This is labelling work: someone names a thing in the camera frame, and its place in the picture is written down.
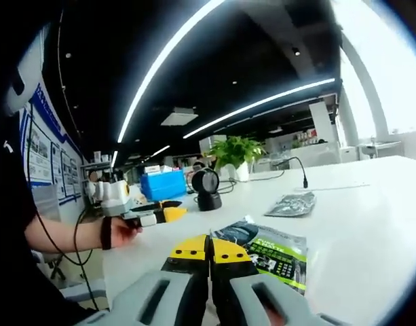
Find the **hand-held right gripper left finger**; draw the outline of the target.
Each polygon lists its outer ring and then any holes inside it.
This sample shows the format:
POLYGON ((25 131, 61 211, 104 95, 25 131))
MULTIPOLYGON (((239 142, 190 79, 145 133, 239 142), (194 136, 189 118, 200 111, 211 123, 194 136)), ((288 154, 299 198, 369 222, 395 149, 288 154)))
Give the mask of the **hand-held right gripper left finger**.
POLYGON ((85 325, 201 325, 208 300, 210 237, 178 244, 160 270, 147 272, 85 325))

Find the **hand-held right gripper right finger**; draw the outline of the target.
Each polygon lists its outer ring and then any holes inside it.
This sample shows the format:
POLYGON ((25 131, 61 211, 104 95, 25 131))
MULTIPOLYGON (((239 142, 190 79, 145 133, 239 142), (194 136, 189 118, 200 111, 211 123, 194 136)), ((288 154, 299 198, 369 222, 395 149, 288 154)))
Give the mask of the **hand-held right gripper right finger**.
POLYGON ((346 325, 314 314, 304 296, 269 274, 261 274, 246 250, 220 238, 210 239, 212 300, 225 325, 346 325))

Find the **person's left hand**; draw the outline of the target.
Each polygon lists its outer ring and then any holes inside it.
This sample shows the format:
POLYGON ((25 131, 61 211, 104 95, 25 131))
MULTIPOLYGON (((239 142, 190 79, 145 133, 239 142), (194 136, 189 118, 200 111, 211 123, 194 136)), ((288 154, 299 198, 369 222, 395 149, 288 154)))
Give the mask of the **person's left hand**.
POLYGON ((136 236, 143 232, 142 227, 135 227, 131 221, 120 217, 111 218, 111 248, 129 245, 136 236))

